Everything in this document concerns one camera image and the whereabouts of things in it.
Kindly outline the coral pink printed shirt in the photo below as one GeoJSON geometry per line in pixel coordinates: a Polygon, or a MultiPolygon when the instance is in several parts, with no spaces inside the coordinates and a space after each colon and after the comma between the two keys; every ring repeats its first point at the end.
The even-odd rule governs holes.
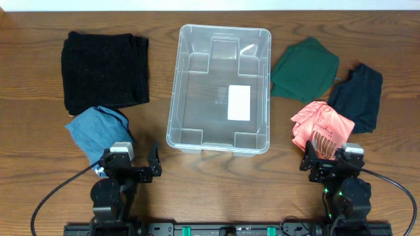
{"type": "Polygon", "coordinates": [[[313,101],[292,116],[292,142],[303,151],[310,141],[319,158],[331,159],[347,140],[354,122],[338,114],[326,102],[313,101]]]}

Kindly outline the blue garment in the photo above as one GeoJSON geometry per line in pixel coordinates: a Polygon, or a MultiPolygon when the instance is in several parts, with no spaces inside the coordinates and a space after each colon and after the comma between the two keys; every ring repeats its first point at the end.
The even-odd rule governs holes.
{"type": "Polygon", "coordinates": [[[66,125],[75,144],[85,153],[93,171],[105,178],[104,169],[96,162],[104,150],[115,142],[131,142],[129,120],[122,113],[103,106],[91,107],[66,125]]]}

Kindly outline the dark navy garment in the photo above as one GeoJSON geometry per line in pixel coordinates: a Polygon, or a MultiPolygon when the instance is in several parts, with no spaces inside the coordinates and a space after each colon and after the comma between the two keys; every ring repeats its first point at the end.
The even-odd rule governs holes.
{"type": "Polygon", "coordinates": [[[372,133],[377,128],[382,85],[381,73],[359,64],[345,82],[334,86],[327,104],[354,122],[354,134],[372,133]]]}

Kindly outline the dark green garment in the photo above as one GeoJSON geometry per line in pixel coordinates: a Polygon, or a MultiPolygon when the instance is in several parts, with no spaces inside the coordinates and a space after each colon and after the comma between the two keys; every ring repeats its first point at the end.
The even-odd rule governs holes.
{"type": "Polygon", "coordinates": [[[271,74],[272,96],[311,102],[333,84],[339,57],[309,37],[287,47],[271,74]]]}

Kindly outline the clear plastic storage bin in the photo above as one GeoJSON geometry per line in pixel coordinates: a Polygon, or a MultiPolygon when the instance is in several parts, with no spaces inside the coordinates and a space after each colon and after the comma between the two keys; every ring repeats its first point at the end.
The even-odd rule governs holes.
{"type": "Polygon", "coordinates": [[[186,153],[225,151],[237,157],[267,152],[271,44],[272,35],[263,28],[181,27],[168,145],[186,153]],[[230,85],[251,87],[250,121],[228,120],[230,85]]]}

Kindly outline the black garment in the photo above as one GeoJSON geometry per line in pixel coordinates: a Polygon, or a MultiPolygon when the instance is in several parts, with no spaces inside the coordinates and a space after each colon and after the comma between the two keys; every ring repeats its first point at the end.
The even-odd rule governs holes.
{"type": "Polygon", "coordinates": [[[71,31],[61,55],[64,105],[70,115],[104,106],[127,108],[150,101],[149,40],[131,33],[71,31]]]}

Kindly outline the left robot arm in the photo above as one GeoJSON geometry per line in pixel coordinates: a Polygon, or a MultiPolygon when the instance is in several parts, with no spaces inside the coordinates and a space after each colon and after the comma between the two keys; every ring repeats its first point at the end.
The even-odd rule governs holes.
{"type": "Polygon", "coordinates": [[[133,167],[133,157],[132,143],[116,142],[105,149],[99,159],[98,165],[106,177],[91,189],[93,213],[98,222],[126,220],[137,194],[137,186],[151,183],[154,177],[161,176],[157,144],[152,146],[146,157],[147,166],[133,167]]]}

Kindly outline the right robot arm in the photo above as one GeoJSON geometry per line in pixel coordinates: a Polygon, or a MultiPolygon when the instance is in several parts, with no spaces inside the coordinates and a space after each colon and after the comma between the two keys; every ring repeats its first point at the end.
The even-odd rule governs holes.
{"type": "Polygon", "coordinates": [[[299,170],[309,171],[308,179],[323,185],[322,201],[330,222],[366,221],[371,211],[371,185],[359,178],[363,166],[364,150],[358,144],[345,143],[334,150],[332,159],[322,159],[312,142],[306,142],[299,170]]]}

